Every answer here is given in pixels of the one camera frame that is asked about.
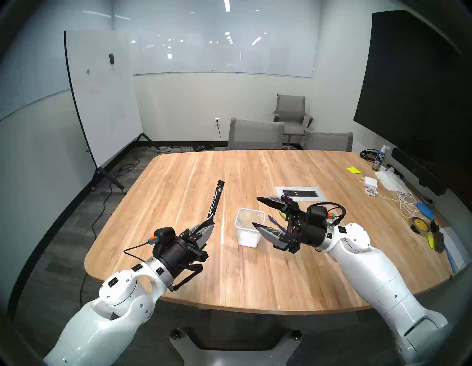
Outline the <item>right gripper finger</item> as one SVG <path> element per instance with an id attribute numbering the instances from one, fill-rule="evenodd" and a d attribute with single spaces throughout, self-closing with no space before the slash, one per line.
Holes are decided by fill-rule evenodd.
<path id="1" fill-rule="evenodd" d="M 257 197 L 257 201 L 280 211 L 286 222 L 289 222 L 291 215 L 296 215 L 300 211 L 298 203 L 288 196 Z"/>
<path id="2" fill-rule="evenodd" d="M 292 234 L 284 233 L 278 229 L 274 229 L 255 222 L 252 222 L 252 225 L 266 241 L 272 243 L 272 246 L 275 249 L 288 251 L 292 254 L 295 254 L 300 250 L 300 240 L 298 240 Z"/>

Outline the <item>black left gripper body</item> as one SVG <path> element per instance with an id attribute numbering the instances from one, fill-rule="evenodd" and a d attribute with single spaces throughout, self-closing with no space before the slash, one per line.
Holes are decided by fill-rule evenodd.
<path id="1" fill-rule="evenodd" d="M 175 238 L 160 256 L 161 263 L 173 278 L 177 278 L 184 270 L 192 272 L 188 278 L 195 277 L 203 270 L 203 266 L 194 265 L 194 262 L 203 263 L 206 259 L 208 259 L 206 251 L 195 248 L 180 238 Z"/>

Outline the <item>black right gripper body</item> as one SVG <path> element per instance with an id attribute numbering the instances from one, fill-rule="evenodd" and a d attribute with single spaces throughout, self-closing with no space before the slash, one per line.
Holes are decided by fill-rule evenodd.
<path id="1" fill-rule="evenodd" d="M 290 216 L 289 233 L 301 244 L 319 247 L 326 238 L 327 212 L 299 212 Z"/>

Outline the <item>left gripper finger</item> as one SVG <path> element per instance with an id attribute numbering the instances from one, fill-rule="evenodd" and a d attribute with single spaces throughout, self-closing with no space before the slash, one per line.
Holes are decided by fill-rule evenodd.
<path id="1" fill-rule="evenodd" d="M 203 222 L 192 228 L 192 239 L 199 250 L 203 250 L 214 229 L 214 222 Z"/>
<path id="2" fill-rule="evenodd" d="M 179 235 L 179 238 L 185 242 L 197 242 L 202 237 L 201 226 L 202 224 L 199 224 L 195 225 L 191 229 L 186 229 Z"/>

